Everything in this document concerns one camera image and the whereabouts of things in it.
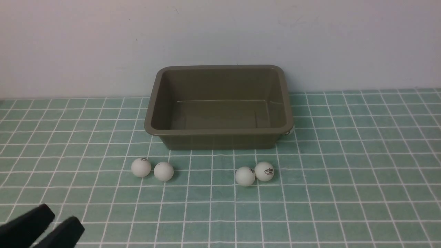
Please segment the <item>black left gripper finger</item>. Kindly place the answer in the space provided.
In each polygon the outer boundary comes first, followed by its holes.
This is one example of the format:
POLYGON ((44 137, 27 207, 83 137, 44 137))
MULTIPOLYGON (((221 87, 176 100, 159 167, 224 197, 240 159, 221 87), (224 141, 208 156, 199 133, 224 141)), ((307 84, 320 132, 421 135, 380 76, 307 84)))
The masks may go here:
POLYGON ((58 225, 35 248, 74 248, 85 228, 78 218, 71 216, 58 225))
POLYGON ((29 210, 0 227, 1 248, 29 248, 55 218, 46 204, 29 210))

